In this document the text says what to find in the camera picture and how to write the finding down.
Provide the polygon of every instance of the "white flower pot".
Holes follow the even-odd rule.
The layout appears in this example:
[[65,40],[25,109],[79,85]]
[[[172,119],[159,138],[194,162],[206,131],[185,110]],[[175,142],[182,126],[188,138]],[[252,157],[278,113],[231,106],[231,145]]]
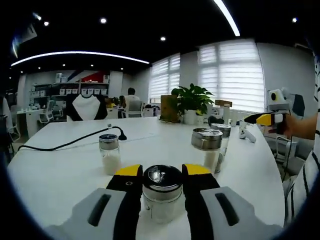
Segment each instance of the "white flower pot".
[[183,123],[187,125],[197,124],[196,110],[185,110],[183,115]]

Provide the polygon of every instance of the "black cable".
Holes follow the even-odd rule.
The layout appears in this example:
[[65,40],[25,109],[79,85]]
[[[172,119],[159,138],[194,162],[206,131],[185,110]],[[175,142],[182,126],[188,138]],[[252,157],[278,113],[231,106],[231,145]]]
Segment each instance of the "black cable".
[[289,147],[289,153],[288,153],[288,156],[286,157],[286,165],[285,165],[285,168],[284,168],[284,175],[282,177],[282,182],[284,182],[285,180],[285,177],[287,175],[287,171],[288,171],[288,165],[289,165],[289,156],[290,156],[290,152],[291,152],[291,145],[292,145],[292,135],[290,137],[290,147]]
[[119,129],[120,132],[121,132],[121,134],[120,134],[120,136],[118,136],[118,139],[119,139],[119,140],[127,140],[127,137],[125,136],[124,131],[123,131],[120,127],[118,127],[118,126],[112,126],[112,127],[104,128],[104,129],[99,130],[99,131],[95,131],[95,132],[90,133],[90,134],[88,134],[88,135],[79,137],[79,138],[76,139],[76,140],[73,140],[73,141],[71,141],[71,142],[68,142],[68,143],[66,143],[66,144],[63,144],[63,145],[60,145],[60,146],[56,146],[56,147],[53,147],[53,148],[39,148],[39,147],[34,147],[34,146],[21,145],[21,146],[19,146],[19,148],[18,148],[17,151],[19,151],[20,148],[27,148],[27,149],[33,149],[33,150],[38,150],[38,151],[51,152],[51,151],[54,151],[54,150],[57,150],[57,149],[61,149],[61,148],[65,147],[65,146],[74,144],[74,143],[76,143],[76,142],[78,142],[78,141],[80,141],[80,140],[82,140],[82,139],[85,139],[85,138],[87,138],[87,137],[90,137],[90,136],[92,136],[92,135],[95,135],[95,134],[98,134],[98,133],[107,131],[107,130],[109,130],[109,129]]

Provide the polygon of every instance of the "white table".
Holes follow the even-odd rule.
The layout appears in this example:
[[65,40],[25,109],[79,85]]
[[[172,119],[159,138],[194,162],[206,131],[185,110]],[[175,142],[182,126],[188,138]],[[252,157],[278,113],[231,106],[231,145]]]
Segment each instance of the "white table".
[[[162,123],[156,117],[50,123],[26,144],[52,148],[106,128],[108,123],[121,127],[127,136],[120,143],[123,166],[142,164],[145,170],[165,164],[181,170],[184,163],[203,164],[204,153],[191,146],[195,126]],[[285,200],[276,162],[258,127],[248,126],[248,130],[256,143],[239,139],[238,127],[232,129],[217,181],[250,202],[264,223],[283,226]],[[119,134],[117,129],[107,132]],[[62,224],[76,203],[96,188],[105,188],[112,178],[103,172],[98,136],[53,152],[21,149],[9,164],[18,194],[41,226]],[[190,239],[186,212],[165,225],[152,223],[147,213],[144,209],[140,213],[137,239]]]

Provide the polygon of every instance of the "spice jar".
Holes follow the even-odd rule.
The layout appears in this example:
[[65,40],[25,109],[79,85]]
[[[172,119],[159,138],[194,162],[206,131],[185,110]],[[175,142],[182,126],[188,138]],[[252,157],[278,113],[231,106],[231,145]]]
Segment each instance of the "spice jar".
[[225,125],[225,124],[219,124],[219,123],[212,123],[211,128],[215,130],[220,130],[222,132],[220,155],[214,171],[214,173],[217,174],[221,171],[221,164],[225,160],[228,143],[229,143],[230,132],[231,132],[231,126]]
[[105,173],[114,175],[121,168],[118,136],[115,134],[99,136],[99,149]]
[[182,173],[174,166],[154,165],[143,173],[144,207],[156,223],[168,223],[178,214],[184,203],[179,201],[182,193]]
[[203,165],[210,169],[212,173],[216,171],[220,155],[223,133],[220,130],[211,128],[196,128],[192,132],[191,144],[205,151]]

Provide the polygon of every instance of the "window blind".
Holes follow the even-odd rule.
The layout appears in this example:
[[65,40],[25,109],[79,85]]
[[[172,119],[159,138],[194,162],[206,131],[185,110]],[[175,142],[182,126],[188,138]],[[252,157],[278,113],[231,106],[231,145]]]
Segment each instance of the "window blind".
[[149,102],[160,103],[161,95],[170,95],[180,84],[180,54],[153,64],[149,82]]
[[199,85],[212,92],[213,99],[231,101],[232,109],[264,112],[264,76],[253,40],[200,47],[198,63]]

